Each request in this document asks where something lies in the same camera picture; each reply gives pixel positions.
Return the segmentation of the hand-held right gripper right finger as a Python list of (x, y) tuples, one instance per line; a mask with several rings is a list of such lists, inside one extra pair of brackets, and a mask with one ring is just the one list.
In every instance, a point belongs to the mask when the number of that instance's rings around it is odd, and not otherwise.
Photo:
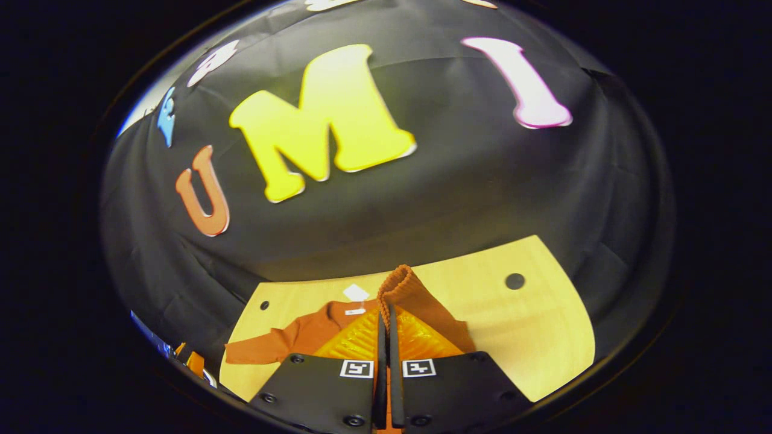
[(389, 314), (390, 417), (402, 434), (484, 434), (533, 407), (484, 351), (407, 358)]

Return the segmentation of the orange knit cardigan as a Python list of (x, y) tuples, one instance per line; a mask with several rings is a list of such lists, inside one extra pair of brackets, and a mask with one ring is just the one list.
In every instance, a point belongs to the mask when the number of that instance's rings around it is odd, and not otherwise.
[(224, 346), (221, 379), (238, 397), (252, 399), (290, 355), (342, 360), (370, 360), (378, 369), (378, 327), (391, 330), (388, 308), (408, 317), (408, 359), (456, 356), (475, 351), (465, 321), (454, 316), (419, 280), (410, 266), (391, 274), (364, 275), (344, 291), (347, 300), (321, 297), (304, 286), (283, 293), (276, 303), (278, 321), (257, 324), (255, 310), (245, 311)]

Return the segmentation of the black backdrop cloth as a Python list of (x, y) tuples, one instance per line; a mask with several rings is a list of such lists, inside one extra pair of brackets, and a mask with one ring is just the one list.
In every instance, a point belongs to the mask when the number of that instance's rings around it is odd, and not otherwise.
[[(312, 180), (259, 134), (300, 131), (302, 75), (336, 48), (370, 48), (370, 76), (402, 156), (335, 164), (342, 126), (311, 146)], [(268, 282), (389, 271), (538, 236), (595, 332), (595, 361), (634, 338), (664, 292), (674, 204), (661, 140), (639, 101), (584, 47), (509, 5), (287, 0), (206, 41), (153, 111), (116, 135), (100, 192), (100, 240), (127, 307), (167, 341), (221, 360)]]

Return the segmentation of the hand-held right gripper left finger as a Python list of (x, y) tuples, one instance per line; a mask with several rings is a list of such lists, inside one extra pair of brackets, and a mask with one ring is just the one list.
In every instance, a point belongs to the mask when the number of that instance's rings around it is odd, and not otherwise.
[(311, 434), (377, 434), (388, 425), (383, 338), (381, 313), (370, 309), (314, 354), (290, 354), (251, 408)]

